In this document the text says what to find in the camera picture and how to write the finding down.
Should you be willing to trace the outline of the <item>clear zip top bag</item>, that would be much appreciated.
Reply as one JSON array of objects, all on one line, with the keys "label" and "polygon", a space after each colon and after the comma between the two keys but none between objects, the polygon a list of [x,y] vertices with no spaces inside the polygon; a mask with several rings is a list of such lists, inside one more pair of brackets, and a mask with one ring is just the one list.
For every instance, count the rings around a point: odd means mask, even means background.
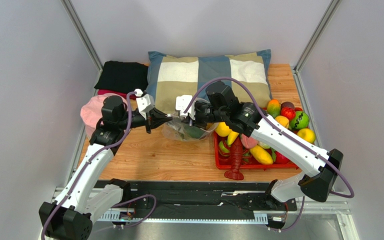
[{"label": "clear zip top bag", "polygon": [[192,97],[182,95],[176,98],[175,110],[170,114],[173,119],[162,125],[162,135],[166,139],[180,142],[201,141],[207,139],[219,126],[218,123],[197,122],[182,116]]}]

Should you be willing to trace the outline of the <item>dark green toy avocado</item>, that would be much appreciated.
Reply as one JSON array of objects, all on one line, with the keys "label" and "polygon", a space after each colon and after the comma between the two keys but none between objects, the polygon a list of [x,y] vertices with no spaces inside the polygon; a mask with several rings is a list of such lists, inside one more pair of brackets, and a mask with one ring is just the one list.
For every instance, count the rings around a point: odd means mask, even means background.
[{"label": "dark green toy avocado", "polygon": [[189,126],[189,125],[185,126],[184,133],[186,137],[190,140],[200,140],[203,137],[203,135],[206,134],[206,132],[203,129],[196,126]]}]

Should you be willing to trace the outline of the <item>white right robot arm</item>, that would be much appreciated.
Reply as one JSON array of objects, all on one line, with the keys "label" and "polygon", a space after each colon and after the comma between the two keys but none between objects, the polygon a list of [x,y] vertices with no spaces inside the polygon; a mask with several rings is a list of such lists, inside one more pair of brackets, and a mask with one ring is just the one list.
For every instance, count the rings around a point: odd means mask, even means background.
[{"label": "white right robot arm", "polygon": [[194,110],[199,93],[205,91],[210,105],[204,111],[208,122],[224,122],[239,134],[244,134],[257,141],[264,142],[295,163],[302,172],[285,180],[273,180],[265,193],[279,202],[308,197],[317,202],[326,202],[334,194],[332,187],[337,177],[344,178],[339,171],[343,153],[337,149],[327,151],[300,138],[275,119],[263,112],[257,101],[240,81],[229,80],[242,87],[251,102],[240,103],[225,77],[218,77],[205,83],[191,98],[183,109],[192,119],[196,118]]}]

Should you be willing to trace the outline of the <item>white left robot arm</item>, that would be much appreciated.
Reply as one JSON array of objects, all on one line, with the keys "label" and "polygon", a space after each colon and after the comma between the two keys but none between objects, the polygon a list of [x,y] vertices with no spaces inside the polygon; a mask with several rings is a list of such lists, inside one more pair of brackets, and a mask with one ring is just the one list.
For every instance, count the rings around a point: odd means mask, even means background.
[{"label": "white left robot arm", "polygon": [[147,133],[172,120],[156,109],[151,95],[137,99],[132,110],[129,99],[111,95],[104,99],[102,117],[97,121],[86,155],[78,170],[53,202],[39,209],[41,239],[86,240],[94,223],[110,208],[129,204],[130,184],[112,179],[97,195],[90,197],[101,173],[116,155],[132,128],[145,127]]}]

